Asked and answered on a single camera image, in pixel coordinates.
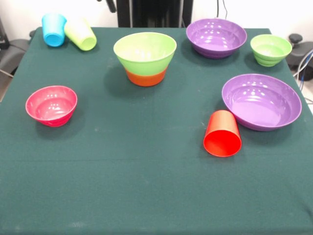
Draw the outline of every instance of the light green cup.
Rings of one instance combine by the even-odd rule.
[[[113,50],[127,71],[148,76],[166,70],[176,47],[176,41],[168,35],[142,32],[121,38]]]
[[[68,20],[64,32],[80,50],[91,50],[97,44],[97,38],[84,18]]]
[[[250,45],[256,61],[266,67],[278,64],[292,50],[288,40],[271,34],[255,36]]]

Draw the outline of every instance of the blue cup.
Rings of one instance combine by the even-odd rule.
[[[48,13],[42,18],[44,42],[51,47],[59,47],[63,44],[66,18],[58,13]]]

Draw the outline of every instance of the light green bowl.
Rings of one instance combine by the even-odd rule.
[[[148,76],[166,70],[176,47],[176,41],[168,35],[142,32],[121,38],[113,50],[127,71]]]
[[[250,45],[256,61],[266,67],[278,64],[292,50],[290,42],[271,34],[262,34],[252,38]]]

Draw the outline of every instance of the purple bowl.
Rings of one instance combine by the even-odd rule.
[[[246,42],[246,31],[239,25],[222,19],[202,19],[187,27],[187,37],[193,48],[211,59],[230,56]]]
[[[262,74],[243,74],[228,80],[222,89],[227,108],[237,121],[252,130],[271,131],[295,121],[301,100],[286,83]]]

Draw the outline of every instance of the plastic bowl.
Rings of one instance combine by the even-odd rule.
[[[250,45],[256,61],[266,67],[278,64],[292,50],[288,40],[271,34],[255,36],[252,38]]]
[[[49,86],[35,91],[26,101],[27,113],[51,127],[62,126],[71,118],[77,105],[76,93],[65,86]]]
[[[193,48],[211,59],[221,59],[233,54],[247,38],[239,25],[222,19],[202,19],[187,27],[187,37]]]
[[[222,89],[227,108],[252,130],[271,131],[294,122],[301,114],[298,94],[286,83],[262,74],[243,74]]]
[[[128,72],[150,76],[166,70],[176,47],[176,41],[168,35],[142,32],[121,38],[113,50]]]

